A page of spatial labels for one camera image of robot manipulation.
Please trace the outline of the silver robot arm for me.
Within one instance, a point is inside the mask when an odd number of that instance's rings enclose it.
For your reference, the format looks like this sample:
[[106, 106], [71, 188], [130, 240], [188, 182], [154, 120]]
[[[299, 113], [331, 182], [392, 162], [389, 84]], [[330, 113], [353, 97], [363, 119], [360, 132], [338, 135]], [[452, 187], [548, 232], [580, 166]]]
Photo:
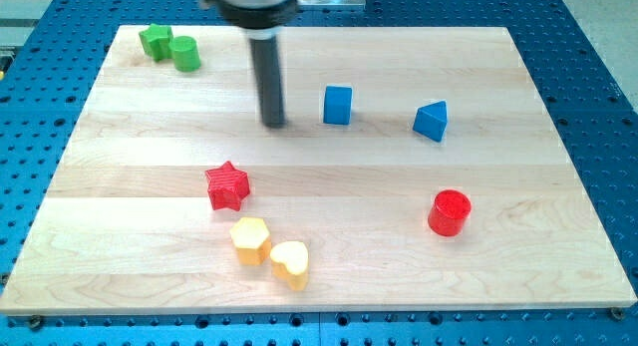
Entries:
[[198, 0], [202, 9], [214, 8], [228, 23], [242, 29], [253, 65], [261, 124], [286, 124], [278, 30], [298, 11], [297, 0]]

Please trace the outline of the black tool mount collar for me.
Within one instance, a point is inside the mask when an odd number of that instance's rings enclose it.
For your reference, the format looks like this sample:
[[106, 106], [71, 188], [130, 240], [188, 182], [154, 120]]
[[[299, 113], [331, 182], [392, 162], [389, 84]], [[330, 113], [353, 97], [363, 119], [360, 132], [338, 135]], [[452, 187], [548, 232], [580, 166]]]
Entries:
[[286, 0], [264, 8], [248, 8], [217, 0], [215, 7], [221, 17], [231, 25], [244, 30], [266, 30], [291, 21], [297, 13], [298, 3], [297, 0]]

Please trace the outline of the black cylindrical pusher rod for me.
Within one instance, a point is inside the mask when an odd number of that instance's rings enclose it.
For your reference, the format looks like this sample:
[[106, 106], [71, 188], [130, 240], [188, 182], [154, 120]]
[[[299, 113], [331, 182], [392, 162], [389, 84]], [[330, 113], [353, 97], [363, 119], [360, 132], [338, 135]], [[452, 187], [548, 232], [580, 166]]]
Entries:
[[261, 123], [268, 128], [281, 128], [286, 117], [277, 39], [250, 39], [249, 46]]

